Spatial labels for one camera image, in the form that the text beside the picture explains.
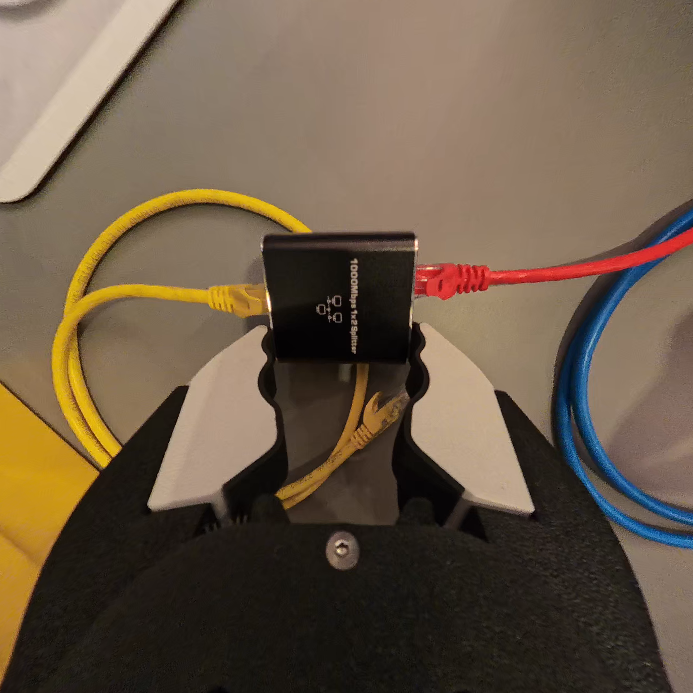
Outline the black ethernet splitter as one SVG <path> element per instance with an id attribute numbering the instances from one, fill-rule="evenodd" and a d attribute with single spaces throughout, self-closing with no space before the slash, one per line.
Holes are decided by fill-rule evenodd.
<path id="1" fill-rule="evenodd" d="M 417 253 L 411 231 L 265 236 L 261 255 L 276 359 L 405 363 Z"/>

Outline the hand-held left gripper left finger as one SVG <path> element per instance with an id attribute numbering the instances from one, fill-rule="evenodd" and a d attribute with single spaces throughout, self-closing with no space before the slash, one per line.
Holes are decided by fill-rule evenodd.
<path id="1" fill-rule="evenodd" d="M 250 514 L 288 475 L 270 330 L 261 325 L 221 351 L 188 384 L 148 508 L 210 505 Z"/>

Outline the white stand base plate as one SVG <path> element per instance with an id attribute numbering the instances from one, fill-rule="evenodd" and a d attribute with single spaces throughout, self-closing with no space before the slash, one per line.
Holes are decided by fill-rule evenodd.
<path id="1" fill-rule="evenodd" d="M 38 187 L 175 4 L 1 2 L 1 203 Z"/>

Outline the yellow plastic bin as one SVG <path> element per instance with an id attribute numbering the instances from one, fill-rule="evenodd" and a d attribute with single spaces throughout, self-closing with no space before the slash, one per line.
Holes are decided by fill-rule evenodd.
<path id="1" fill-rule="evenodd" d="M 57 537 L 98 473 L 1 386 L 1 657 Z"/>

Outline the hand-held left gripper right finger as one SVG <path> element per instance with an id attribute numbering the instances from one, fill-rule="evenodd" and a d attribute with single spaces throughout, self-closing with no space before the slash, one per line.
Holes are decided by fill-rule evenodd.
<path id="1" fill-rule="evenodd" d="M 513 515 L 535 507 L 496 391 L 483 371 L 430 324 L 412 326 L 408 403 L 392 472 L 400 511 L 422 498 L 433 515 L 460 501 Z"/>

